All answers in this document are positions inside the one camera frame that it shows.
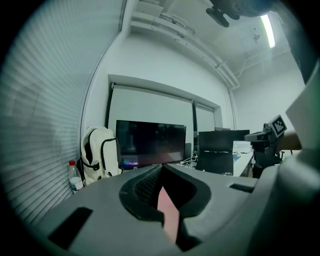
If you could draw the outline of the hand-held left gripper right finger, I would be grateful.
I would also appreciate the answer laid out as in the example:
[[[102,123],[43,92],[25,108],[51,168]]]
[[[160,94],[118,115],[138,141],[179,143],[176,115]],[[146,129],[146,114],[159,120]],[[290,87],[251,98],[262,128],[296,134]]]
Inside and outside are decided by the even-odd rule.
[[[235,217],[258,180],[165,164],[162,166],[163,229],[182,251],[203,243]]]

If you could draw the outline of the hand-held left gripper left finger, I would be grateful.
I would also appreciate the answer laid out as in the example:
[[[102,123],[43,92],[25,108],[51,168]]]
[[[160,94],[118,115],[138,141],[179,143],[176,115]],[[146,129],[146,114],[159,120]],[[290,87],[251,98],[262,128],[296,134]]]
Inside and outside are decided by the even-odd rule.
[[[160,168],[131,170],[96,181],[61,202],[36,224],[35,230],[55,255],[79,256],[173,256],[180,248],[162,224],[139,220],[120,201],[121,187],[130,179]],[[78,208],[91,210],[67,250],[50,242],[50,235]]]

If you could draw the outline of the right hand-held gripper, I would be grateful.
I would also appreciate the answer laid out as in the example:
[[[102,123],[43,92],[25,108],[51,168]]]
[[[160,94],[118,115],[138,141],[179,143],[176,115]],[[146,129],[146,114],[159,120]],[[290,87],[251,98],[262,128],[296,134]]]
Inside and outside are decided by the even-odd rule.
[[[250,142],[255,152],[275,153],[278,140],[284,136],[287,126],[279,114],[263,124],[260,132],[247,134],[244,140]]]

